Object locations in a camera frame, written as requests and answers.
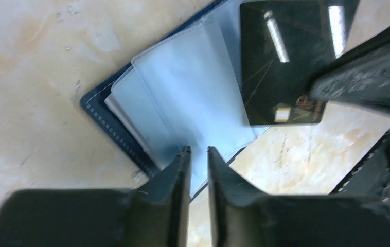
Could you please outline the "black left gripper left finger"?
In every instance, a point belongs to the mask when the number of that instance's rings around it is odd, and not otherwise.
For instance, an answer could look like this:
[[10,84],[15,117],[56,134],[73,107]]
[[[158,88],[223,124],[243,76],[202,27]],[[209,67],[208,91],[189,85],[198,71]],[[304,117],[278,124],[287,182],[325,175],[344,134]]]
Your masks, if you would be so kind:
[[186,246],[191,148],[137,189],[23,189],[0,207],[0,246]]

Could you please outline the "blue leather card holder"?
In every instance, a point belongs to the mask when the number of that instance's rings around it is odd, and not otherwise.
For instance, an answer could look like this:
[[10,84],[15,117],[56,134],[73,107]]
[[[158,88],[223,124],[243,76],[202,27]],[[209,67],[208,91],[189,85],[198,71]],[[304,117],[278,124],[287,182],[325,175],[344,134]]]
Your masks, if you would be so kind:
[[266,131],[241,98],[241,1],[214,1],[86,93],[86,114],[148,177],[192,150],[190,196],[207,184],[207,149],[230,162]]

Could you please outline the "black VIP credit card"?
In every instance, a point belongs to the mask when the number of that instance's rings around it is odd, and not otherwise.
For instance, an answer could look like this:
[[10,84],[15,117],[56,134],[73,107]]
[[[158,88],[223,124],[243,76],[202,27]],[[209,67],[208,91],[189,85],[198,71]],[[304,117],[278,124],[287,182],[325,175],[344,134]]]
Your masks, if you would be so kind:
[[254,1],[240,5],[242,98],[249,123],[315,125],[326,103],[314,76],[344,52],[358,1]]

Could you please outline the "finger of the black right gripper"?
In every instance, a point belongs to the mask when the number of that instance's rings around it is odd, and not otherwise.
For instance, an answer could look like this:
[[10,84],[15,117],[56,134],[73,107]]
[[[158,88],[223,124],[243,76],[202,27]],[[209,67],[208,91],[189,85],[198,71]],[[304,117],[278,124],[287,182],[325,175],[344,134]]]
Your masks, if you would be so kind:
[[390,26],[330,64],[309,85],[309,95],[390,115]]

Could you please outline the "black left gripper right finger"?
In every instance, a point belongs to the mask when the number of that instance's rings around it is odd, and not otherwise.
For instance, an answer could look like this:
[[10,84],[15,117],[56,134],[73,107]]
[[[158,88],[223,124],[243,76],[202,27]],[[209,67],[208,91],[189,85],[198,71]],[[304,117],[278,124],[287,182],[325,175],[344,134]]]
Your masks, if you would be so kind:
[[214,246],[390,246],[390,207],[373,197],[270,195],[208,148]]

